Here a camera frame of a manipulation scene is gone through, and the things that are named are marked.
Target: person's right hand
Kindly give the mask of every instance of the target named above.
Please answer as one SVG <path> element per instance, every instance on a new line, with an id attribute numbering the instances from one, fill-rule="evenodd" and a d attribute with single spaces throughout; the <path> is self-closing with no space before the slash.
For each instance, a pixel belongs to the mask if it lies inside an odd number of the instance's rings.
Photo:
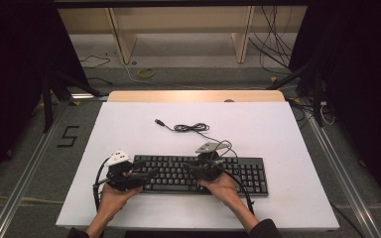
<path id="1" fill-rule="evenodd" d="M 228 207 L 241 202 L 233 178 L 225 173 L 222 173 L 216 180 L 208 181 L 200 179 L 198 183 L 208 188 L 212 195 L 220 199 Z"/>

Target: black sleeve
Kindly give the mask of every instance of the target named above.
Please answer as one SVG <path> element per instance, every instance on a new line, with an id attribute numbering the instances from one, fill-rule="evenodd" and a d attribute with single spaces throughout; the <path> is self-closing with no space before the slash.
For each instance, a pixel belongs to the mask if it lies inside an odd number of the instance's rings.
<path id="1" fill-rule="evenodd" d="M 271 219 L 259 222 L 249 233 L 249 238 L 282 238 L 275 223 Z"/>
<path id="2" fill-rule="evenodd" d="M 72 227 L 69 230 L 69 234 L 67 235 L 67 238 L 89 238 L 89 236 L 87 233 L 76 230 L 75 228 Z"/>

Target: keyboard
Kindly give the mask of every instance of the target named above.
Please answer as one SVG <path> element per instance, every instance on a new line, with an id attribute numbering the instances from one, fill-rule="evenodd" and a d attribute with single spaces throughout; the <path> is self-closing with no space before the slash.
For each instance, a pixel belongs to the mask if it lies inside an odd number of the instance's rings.
<path id="1" fill-rule="evenodd" d="M 143 193 L 161 194 L 210 194 L 209 190 L 197 184 L 184 169 L 183 163 L 197 157 L 136 155 L 134 162 L 145 161 L 145 167 L 135 172 L 144 173 L 159 168 L 156 177 L 144 186 Z M 223 167 L 245 185 L 250 196 L 267 196 L 268 186 L 262 158 L 222 157 Z M 235 183 L 237 192 L 244 196 L 242 188 Z"/>

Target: space bar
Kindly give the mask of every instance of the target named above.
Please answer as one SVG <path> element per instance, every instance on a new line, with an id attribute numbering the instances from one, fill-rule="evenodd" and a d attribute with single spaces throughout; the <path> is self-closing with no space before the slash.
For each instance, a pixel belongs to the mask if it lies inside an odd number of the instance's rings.
<path id="1" fill-rule="evenodd" d="M 153 190 L 189 190 L 190 187 L 188 185 L 153 185 Z"/>

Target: white table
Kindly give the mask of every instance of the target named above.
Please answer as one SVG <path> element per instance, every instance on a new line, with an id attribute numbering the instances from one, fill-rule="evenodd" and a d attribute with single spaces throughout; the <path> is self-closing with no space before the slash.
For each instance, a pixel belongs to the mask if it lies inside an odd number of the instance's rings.
<path id="1" fill-rule="evenodd" d="M 57 226 L 85 227 L 96 211 L 91 186 L 101 163 L 122 149 L 131 157 L 195 155 L 206 142 L 196 133 L 170 127 L 203 122 L 206 136 L 228 140 L 242 157 L 262 157 L 270 195 L 253 198 L 259 219 L 279 229 L 339 227 L 287 102 L 105 102 L 63 205 Z M 109 223 L 126 230 L 243 230 L 222 202 L 210 195 L 138 194 Z"/>

